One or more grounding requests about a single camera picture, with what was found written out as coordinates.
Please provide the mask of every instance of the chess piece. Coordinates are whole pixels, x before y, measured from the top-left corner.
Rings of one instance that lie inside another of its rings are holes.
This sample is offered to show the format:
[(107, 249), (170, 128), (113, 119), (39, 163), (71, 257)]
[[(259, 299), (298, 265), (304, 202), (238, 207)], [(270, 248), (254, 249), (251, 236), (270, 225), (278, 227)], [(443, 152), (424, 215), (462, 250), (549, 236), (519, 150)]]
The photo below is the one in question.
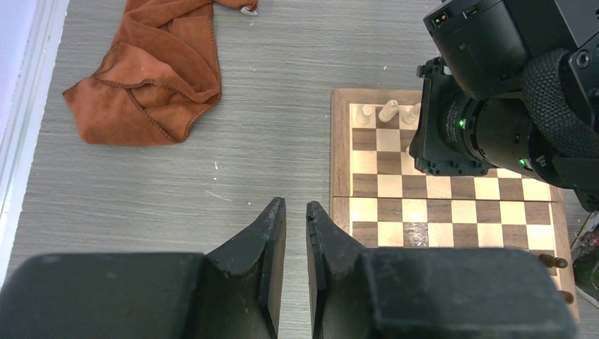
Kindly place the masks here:
[(397, 100), (391, 100), (391, 101), (387, 102), (387, 104), (385, 105), (385, 107), (383, 107), (383, 109), (381, 109), (381, 111), (379, 113), (379, 120), (381, 120), (382, 122), (388, 122), (398, 112), (399, 112), (399, 103), (397, 102)]
[(557, 267), (557, 268), (566, 268), (568, 267), (568, 261), (564, 258), (556, 258), (549, 254), (541, 254), (539, 259), (547, 266), (548, 268)]
[(572, 293), (566, 291), (559, 291), (559, 293), (561, 293), (564, 297), (564, 301), (566, 302), (566, 304), (572, 305), (574, 303), (574, 296), (572, 295)]
[(418, 116), (420, 116), (421, 106), (422, 105), (420, 103), (417, 103), (416, 105), (412, 106), (410, 111), (404, 114), (403, 117), (401, 117), (401, 121), (403, 121), (403, 123), (406, 125), (414, 124), (416, 120), (418, 120)]
[(370, 117), (374, 114), (374, 106), (364, 105), (361, 110), (357, 112), (356, 121), (362, 125), (368, 124)]

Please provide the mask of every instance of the light square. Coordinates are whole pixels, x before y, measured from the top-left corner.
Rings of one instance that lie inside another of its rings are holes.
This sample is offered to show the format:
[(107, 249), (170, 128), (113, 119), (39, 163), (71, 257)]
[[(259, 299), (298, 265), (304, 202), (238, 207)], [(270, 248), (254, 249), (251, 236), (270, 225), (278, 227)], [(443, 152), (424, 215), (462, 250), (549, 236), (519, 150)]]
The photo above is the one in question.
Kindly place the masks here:
[(376, 151), (353, 150), (352, 173), (376, 174)]
[(526, 225), (528, 233), (528, 249), (553, 250), (555, 237), (551, 225)]
[(477, 200), (499, 200), (498, 178), (474, 178), (474, 191)]
[(403, 199), (401, 201), (403, 222), (427, 222), (426, 199)]
[[(356, 120), (357, 113), (362, 110), (363, 107), (372, 109), (372, 115), (367, 124), (361, 124)], [(350, 112), (352, 115), (352, 127), (358, 129), (375, 129), (376, 128), (376, 105), (361, 105), (361, 104), (350, 104)]]
[(379, 246), (403, 246), (402, 222), (379, 222)]
[(409, 105), (400, 105), (399, 106), (399, 129), (411, 129), (413, 131), (416, 131), (418, 129), (418, 120), (416, 119), (416, 121), (414, 121), (414, 124), (411, 125), (406, 125), (403, 123), (403, 116), (406, 114), (410, 113), (410, 110), (412, 109), (413, 106), (409, 106)]
[(479, 247), (503, 247), (504, 235), (502, 224), (478, 224)]
[(451, 178), (427, 175), (427, 197), (429, 199), (451, 199)]
[(351, 198), (350, 199), (350, 222), (378, 220), (378, 203), (376, 198)]
[(421, 171), (414, 168), (414, 158), (409, 154), (401, 153), (401, 175), (425, 175)]
[(377, 129), (376, 150), (401, 152), (401, 137), (398, 129)]
[(551, 201), (549, 185), (537, 179), (522, 179), (522, 190), (526, 201)]
[(429, 247), (453, 247), (453, 225), (430, 222)]
[(456, 224), (475, 224), (477, 222), (476, 201), (452, 200), (451, 220)]
[(401, 175), (379, 174), (379, 198), (401, 198), (403, 187)]
[(497, 169), (497, 177), (498, 178), (514, 178), (514, 179), (518, 179), (522, 177), (522, 174), (516, 173), (516, 172), (512, 172), (509, 169), (505, 169), (505, 168), (498, 168)]
[(499, 209), (502, 212), (502, 224), (526, 225), (526, 210), (523, 201), (500, 201)]

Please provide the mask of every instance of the orange towel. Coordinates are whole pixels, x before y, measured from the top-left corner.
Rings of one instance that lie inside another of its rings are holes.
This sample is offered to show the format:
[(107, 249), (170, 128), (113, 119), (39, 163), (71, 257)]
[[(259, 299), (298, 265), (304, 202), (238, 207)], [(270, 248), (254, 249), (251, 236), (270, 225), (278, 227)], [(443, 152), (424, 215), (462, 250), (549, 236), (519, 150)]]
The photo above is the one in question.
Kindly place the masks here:
[[(254, 11), (258, 0), (218, 0)], [(128, 0), (99, 69), (63, 93), (88, 143), (148, 146), (187, 139), (220, 101), (211, 0)]]

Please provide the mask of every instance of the chessboard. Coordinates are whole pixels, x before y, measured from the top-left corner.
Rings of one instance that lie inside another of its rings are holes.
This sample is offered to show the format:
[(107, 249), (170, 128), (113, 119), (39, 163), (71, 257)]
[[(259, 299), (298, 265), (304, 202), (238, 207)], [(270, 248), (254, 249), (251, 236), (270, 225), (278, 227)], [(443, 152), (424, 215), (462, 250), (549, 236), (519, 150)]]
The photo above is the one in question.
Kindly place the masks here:
[[(408, 154), (418, 122), (407, 114), (420, 91), (335, 90), (331, 112), (331, 217), (365, 246), (509, 247), (571, 263), (564, 195), (506, 169), (483, 177), (436, 177)], [(379, 112), (397, 100), (387, 122)], [(357, 118), (366, 109), (368, 121)], [(558, 290), (575, 296), (574, 275), (548, 268)], [(569, 305), (578, 319), (576, 298)]]

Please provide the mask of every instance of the screw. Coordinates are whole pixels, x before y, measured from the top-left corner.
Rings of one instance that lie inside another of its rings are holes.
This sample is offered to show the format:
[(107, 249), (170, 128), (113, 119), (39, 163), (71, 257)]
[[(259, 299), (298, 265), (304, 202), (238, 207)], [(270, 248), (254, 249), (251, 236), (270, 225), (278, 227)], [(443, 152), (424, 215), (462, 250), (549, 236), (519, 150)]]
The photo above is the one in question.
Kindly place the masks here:
[(581, 69), (587, 69), (591, 65), (591, 55), (587, 51), (582, 51), (576, 58), (576, 64)]

